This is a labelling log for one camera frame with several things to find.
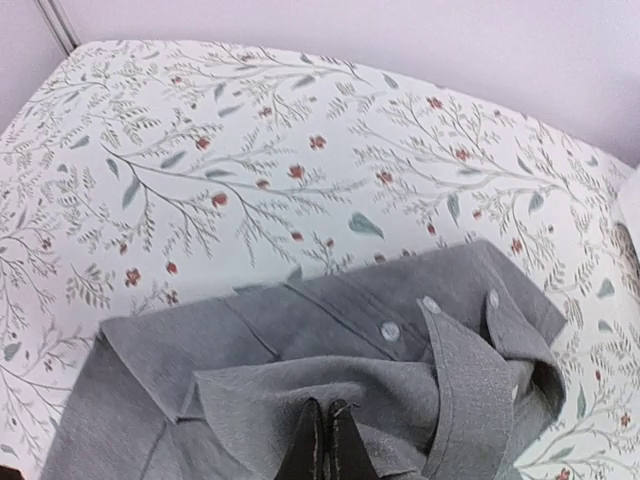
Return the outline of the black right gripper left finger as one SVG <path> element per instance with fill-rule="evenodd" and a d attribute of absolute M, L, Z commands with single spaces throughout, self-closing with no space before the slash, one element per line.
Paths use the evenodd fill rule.
<path fill-rule="evenodd" d="M 321 406 L 316 399 L 309 398 L 302 406 L 293 438 L 274 479 L 323 479 L 324 436 Z"/>

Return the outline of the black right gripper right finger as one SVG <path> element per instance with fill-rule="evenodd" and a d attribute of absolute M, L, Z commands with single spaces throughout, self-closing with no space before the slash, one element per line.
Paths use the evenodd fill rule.
<path fill-rule="evenodd" d="M 339 399 L 328 410 L 329 472 L 333 480 L 378 480 L 351 414 L 353 405 Z"/>

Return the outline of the grey long sleeve shirt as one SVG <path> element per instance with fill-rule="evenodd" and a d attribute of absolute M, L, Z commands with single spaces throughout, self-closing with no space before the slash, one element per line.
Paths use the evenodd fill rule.
<path fill-rule="evenodd" d="M 512 479 L 566 399 L 563 314 L 491 243 L 112 318 L 45 479 L 274 479 L 303 404 L 351 414 L 379 479 Z"/>

